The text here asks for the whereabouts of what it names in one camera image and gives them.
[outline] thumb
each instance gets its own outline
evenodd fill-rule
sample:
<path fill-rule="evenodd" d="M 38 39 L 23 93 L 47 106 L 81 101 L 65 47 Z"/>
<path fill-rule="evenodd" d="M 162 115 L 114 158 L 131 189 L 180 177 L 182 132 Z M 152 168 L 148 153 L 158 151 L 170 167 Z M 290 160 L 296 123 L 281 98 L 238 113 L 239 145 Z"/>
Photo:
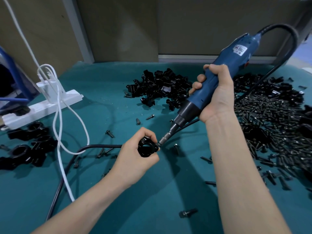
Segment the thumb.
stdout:
<path fill-rule="evenodd" d="M 214 64 L 210 64 L 209 65 L 209 70 L 213 74 L 217 74 L 218 75 L 219 85 L 233 86 L 233 80 L 231 78 L 231 75 L 230 75 L 230 72 L 229 72 L 229 69 L 228 69 L 227 65 L 214 65 Z"/>
<path fill-rule="evenodd" d="M 153 165 L 155 165 L 159 161 L 157 153 L 153 153 L 149 157 L 145 157 L 144 159 L 146 161 L 147 169 L 150 169 Z"/>

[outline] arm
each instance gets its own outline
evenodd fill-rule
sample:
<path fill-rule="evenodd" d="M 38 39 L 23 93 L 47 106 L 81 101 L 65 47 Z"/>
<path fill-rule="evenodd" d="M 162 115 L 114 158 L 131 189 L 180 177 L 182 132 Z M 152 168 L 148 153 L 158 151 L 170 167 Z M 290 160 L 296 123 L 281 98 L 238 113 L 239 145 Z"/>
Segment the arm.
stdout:
<path fill-rule="evenodd" d="M 159 161 L 157 153 L 149 157 L 138 153 L 138 143 L 144 136 L 157 142 L 155 134 L 142 127 L 122 146 L 111 171 L 100 182 L 32 234 L 89 233 L 105 209 Z"/>
<path fill-rule="evenodd" d="M 227 66 L 207 67 L 218 74 L 219 86 L 200 119 L 208 132 L 224 232 L 291 233 L 250 155 L 234 113 L 234 87 Z M 199 82 L 190 93 L 201 88 Z"/>

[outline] forearm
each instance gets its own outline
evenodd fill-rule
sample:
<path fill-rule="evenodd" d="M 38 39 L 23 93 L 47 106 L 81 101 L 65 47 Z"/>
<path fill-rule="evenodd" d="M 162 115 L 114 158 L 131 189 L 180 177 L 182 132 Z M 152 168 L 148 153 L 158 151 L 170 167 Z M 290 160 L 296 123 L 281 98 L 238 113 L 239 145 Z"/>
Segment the forearm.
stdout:
<path fill-rule="evenodd" d="M 124 190 L 118 177 L 108 173 L 98 184 L 37 228 L 33 234 L 89 233 L 104 210 Z"/>
<path fill-rule="evenodd" d="M 206 122 L 225 233 L 291 233 L 252 160 L 234 112 Z"/>

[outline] label sticker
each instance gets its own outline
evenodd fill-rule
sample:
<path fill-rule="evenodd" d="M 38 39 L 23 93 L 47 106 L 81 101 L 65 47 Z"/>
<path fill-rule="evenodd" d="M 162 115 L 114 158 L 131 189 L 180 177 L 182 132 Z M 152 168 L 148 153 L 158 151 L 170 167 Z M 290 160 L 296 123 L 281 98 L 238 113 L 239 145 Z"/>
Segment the label sticker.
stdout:
<path fill-rule="evenodd" d="M 238 54 L 238 55 L 243 55 L 244 52 L 247 50 L 247 47 L 243 46 L 243 45 L 235 45 L 235 47 L 233 48 L 233 52 Z"/>

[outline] teal work mat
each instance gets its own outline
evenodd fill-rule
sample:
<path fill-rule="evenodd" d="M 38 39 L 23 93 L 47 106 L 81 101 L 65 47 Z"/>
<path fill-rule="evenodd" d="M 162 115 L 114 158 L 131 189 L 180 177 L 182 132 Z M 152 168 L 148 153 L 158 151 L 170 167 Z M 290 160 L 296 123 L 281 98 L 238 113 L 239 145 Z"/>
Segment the teal work mat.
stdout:
<path fill-rule="evenodd" d="M 202 64 L 166 63 L 99 63 L 78 64 L 65 72 L 61 82 L 66 91 L 76 89 L 84 95 L 81 102 L 72 108 L 85 122 L 91 144 L 122 144 L 141 126 L 156 133 L 160 139 L 169 129 L 177 109 L 171 112 L 166 99 L 155 100 L 156 105 L 148 108 L 140 98 L 124 98 L 126 85 L 133 79 L 141 79 L 144 70 L 154 72 L 171 68 L 176 74 L 188 76 L 195 81 L 202 73 Z M 242 73 L 266 73 L 270 66 L 250 65 Z M 312 76 L 303 70 L 283 66 L 273 76 L 291 77 L 294 88 L 307 86 L 306 104 L 312 105 Z M 155 117 L 146 121 L 151 114 Z M 41 121 L 52 125 L 54 115 Z M 139 118 L 142 124 L 136 125 Z M 110 130 L 115 138 L 105 135 Z M 86 145 L 86 137 L 79 120 L 68 109 L 63 110 L 63 143 L 75 152 Z M 23 142 L 9 140 L 6 133 L 0 134 L 1 144 L 10 148 Z M 180 155 L 174 152 L 174 144 L 179 145 Z M 108 172 L 114 162 L 114 149 L 109 156 L 96 159 L 100 149 L 87 150 L 78 169 L 71 169 L 68 181 L 75 198 L 79 197 Z M 91 233 L 223 233 L 217 203 L 217 192 L 204 181 L 215 181 L 213 165 L 200 159 L 210 157 L 209 143 L 202 122 L 186 128 L 174 135 L 159 151 L 160 161 L 143 178 L 120 195 L 104 212 Z M 72 155 L 62 151 L 64 165 Z M 0 156 L 7 156 L 0 150 Z M 263 170 L 269 167 L 261 165 Z M 29 233 L 44 223 L 57 185 L 61 178 L 55 155 L 49 155 L 41 168 L 20 165 L 14 171 L 0 171 L 0 233 Z M 284 191 L 281 185 L 267 187 L 281 210 L 293 233 L 311 233 L 312 193 L 305 189 L 310 183 L 288 182 L 292 191 Z M 62 191 L 56 212 L 70 204 L 68 194 Z M 197 208 L 198 213 L 191 218 L 181 219 L 182 210 Z"/>

